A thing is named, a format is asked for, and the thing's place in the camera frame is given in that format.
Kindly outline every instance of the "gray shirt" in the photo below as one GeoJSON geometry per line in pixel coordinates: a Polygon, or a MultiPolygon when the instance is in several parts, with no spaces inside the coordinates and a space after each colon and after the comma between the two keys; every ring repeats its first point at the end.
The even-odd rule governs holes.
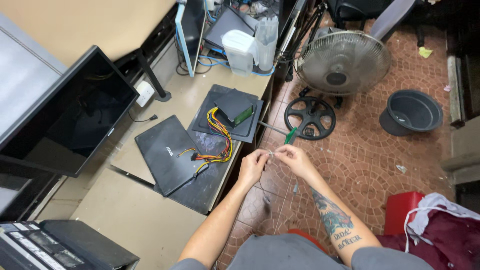
{"type": "MultiPolygon", "coordinates": [[[[414,255],[384,247],[360,248],[352,257],[354,270],[432,270],[414,255]]],[[[250,236],[239,248],[228,270],[349,270],[309,240],[297,234],[250,236]]],[[[207,270],[199,261],[179,261],[170,270],[207,270]]]]}

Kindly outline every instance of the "white wall outlet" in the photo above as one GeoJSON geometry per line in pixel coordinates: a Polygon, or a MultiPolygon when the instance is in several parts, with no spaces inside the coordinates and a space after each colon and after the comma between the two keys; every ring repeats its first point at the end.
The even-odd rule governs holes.
{"type": "Polygon", "coordinates": [[[137,86],[137,91],[140,94],[140,96],[137,98],[137,103],[140,105],[140,107],[145,106],[147,101],[153,96],[153,93],[155,93],[153,87],[146,81],[142,81],[137,86]]]}

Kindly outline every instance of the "maroon cloth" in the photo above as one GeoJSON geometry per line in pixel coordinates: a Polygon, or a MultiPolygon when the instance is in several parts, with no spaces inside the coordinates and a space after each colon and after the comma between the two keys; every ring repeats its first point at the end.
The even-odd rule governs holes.
{"type": "MultiPolygon", "coordinates": [[[[477,270],[480,258],[480,221],[457,218],[448,213],[432,210],[429,224],[422,237],[432,241],[429,245],[421,241],[415,246],[409,238],[409,252],[416,255],[435,270],[477,270]]],[[[384,247],[405,251],[405,234],[379,235],[384,247]]]]}

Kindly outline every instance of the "forearm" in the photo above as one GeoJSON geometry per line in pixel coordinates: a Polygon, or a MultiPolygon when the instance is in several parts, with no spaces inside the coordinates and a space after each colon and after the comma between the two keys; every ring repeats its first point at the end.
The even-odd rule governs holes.
{"type": "Polygon", "coordinates": [[[194,258],[210,269],[228,240],[240,205],[249,189],[235,184],[222,202],[190,237],[179,261],[194,258]]]}
{"type": "Polygon", "coordinates": [[[375,235],[333,192],[319,173],[306,180],[327,235],[347,266],[351,266],[353,253],[367,246],[382,246],[375,235]]]}

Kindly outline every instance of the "hand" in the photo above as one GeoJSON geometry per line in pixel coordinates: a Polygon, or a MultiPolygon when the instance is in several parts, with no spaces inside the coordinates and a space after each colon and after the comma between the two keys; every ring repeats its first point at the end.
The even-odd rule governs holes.
{"type": "Polygon", "coordinates": [[[269,152],[262,149],[257,149],[250,155],[242,158],[237,183],[250,190],[260,180],[264,166],[269,158],[269,152]]]}
{"type": "Polygon", "coordinates": [[[290,170],[296,176],[307,182],[311,179],[318,179],[320,176],[315,166],[307,157],[307,154],[305,154],[305,151],[300,148],[292,145],[283,145],[275,151],[275,157],[290,167],[290,170]]]}

